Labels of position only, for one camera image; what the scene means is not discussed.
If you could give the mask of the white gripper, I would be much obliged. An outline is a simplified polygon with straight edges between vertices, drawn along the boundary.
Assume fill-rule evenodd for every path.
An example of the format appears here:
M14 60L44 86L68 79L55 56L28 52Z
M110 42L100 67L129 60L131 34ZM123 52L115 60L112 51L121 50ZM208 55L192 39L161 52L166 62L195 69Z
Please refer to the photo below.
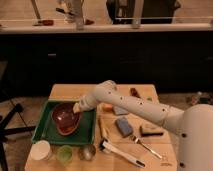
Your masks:
M80 113L84 111L89 111L97 106L97 101L90 96L82 96L79 102L76 102L73 106L74 113Z

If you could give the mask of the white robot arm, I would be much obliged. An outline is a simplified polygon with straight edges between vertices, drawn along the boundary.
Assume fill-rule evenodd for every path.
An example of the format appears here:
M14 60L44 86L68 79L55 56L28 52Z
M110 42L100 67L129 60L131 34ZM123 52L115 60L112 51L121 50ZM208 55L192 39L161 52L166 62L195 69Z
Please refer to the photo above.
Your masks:
M100 103L121 107L179 137L177 171L213 171L213 106L194 105L187 110L154 103L117 91L112 80L96 85L74 104L75 113Z

